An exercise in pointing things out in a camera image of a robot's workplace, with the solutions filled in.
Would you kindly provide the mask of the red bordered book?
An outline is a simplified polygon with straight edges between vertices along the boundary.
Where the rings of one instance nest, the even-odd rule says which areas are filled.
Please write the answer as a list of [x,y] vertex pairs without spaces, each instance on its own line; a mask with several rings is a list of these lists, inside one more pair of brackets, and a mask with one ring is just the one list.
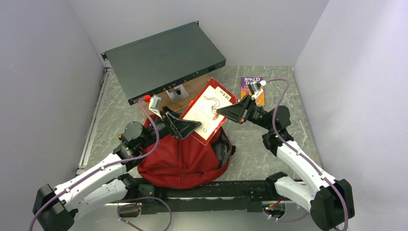
[[214,78],[210,78],[182,113],[181,119],[201,122],[191,135],[201,144],[206,145],[226,120],[225,116],[217,113],[217,109],[237,102],[238,98],[233,93]]

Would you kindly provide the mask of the red student backpack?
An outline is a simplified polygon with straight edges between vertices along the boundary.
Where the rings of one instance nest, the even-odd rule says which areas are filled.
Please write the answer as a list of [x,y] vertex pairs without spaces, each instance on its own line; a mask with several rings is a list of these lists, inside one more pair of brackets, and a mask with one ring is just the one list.
[[223,128],[215,133],[207,145],[192,135],[183,140],[166,135],[154,152],[141,160],[137,171],[155,186],[189,189],[222,176],[235,149]]

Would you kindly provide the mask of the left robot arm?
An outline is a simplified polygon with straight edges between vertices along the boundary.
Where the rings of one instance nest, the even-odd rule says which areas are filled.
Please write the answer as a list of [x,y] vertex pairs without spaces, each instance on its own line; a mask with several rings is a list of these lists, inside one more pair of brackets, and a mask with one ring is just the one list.
[[184,139],[201,126],[198,121],[180,119],[169,109],[156,121],[151,117],[148,120],[151,124],[147,128],[138,121],[129,122],[120,144],[94,167],[55,187],[42,186],[37,192],[29,230],[38,221],[45,231],[67,231],[76,221],[107,203],[134,201],[139,185],[128,171],[150,154],[143,149],[150,145],[157,148],[166,135]]

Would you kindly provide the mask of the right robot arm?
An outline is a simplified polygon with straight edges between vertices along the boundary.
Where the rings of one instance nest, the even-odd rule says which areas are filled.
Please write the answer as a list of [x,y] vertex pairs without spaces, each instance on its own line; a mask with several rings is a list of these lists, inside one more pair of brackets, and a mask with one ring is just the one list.
[[297,203],[322,231],[337,231],[339,225],[344,231],[348,229],[349,220],[355,215],[351,184],[327,173],[300,148],[287,131],[291,121],[286,106],[277,104],[267,112],[246,95],[236,104],[218,108],[217,113],[239,124],[250,121],[267,129],[262,135],[265,148],[303,181],[299,183],[283,172],[269,176],[265,186],[269,199],[282,196]]

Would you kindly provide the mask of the orange Roald Dahl book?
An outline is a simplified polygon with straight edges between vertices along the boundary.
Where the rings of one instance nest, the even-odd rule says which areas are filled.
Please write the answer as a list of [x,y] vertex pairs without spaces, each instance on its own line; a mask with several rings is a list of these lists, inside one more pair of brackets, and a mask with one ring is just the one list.
[[242,100],[246,95],[255,99],[255,102],[259,106],[265,105],[265,93],[264,86],[266,81],[263,77],[241,77],[241,93],[240,99]]

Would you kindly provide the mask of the wooden board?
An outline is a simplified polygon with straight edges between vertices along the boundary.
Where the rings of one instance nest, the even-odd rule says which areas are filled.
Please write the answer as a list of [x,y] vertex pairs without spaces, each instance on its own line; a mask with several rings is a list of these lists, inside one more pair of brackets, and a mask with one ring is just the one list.
[[169,90],[176,86],[173,85],[172,78],[160,76],[147,77],[141,81],[141,89],[150,90],[156,88],[156,86],[165,86],[165,88],[157,93],[157,96],[161,97],[159,108],[161,109],[163,106],[168,106],[173,111],[180,112],[189,106],[190,102],[194,100],[194,98],[198,93],[200,93],[202,88],[207,84],[209,80],[210,76],[208,74],[205,74],[187,82],[183,82],[182,85],[187,90],[189,96],[175,103],[171,102],[170,98],[166,94],[166,90]]

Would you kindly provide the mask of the metal stand bracket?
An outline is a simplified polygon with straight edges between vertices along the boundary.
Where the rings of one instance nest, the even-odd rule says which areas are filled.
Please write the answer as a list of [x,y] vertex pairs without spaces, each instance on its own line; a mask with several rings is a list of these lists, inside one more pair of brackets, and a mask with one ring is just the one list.
[[169,90],[166,90],[166,94],[173,103],[185,99],[189,96],[187,90],[184,88],[182,84],[177,85]]

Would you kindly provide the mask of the grey rack-mount device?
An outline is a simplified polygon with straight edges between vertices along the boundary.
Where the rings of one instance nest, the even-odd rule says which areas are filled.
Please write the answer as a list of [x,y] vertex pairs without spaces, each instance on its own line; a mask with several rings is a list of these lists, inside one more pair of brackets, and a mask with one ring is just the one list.
[[129,105],[220,69],[226,57],[193,21],[101,53]]

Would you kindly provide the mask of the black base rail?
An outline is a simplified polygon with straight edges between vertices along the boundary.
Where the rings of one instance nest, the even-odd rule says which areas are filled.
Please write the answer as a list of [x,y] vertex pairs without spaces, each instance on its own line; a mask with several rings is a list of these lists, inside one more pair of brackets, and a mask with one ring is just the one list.
[[288,198],[268,189],[264,180],[213,181],[209,184],[184,190],[154,186],[141,178],[139,187],[118,203],[135,204],[134,210],[142,215],[162,212],[235,211],[262,212],[266,207],[283,214]]

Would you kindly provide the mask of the aluminium frame rail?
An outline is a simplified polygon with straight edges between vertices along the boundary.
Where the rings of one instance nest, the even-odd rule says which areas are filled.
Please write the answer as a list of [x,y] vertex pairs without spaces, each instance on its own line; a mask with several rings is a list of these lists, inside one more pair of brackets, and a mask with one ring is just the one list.
[[91,124],[87,133],[87,138],[85,140],[85,145],[76,169],[75,176],[81,175],[87,170],[87,165],[89,161],[89,157],[91,154],[92,146],[94,143],[94,139],[96,136],[97,126],[101,117],[101,107],[103,106],[104,100],[106,99],[106,93],[111,82],[111,78],[114,75],[114,71],[112,68],[104,68],[104,76],[102,81],[100,82],[100,92],[97,99],[97,102],[94,107]]

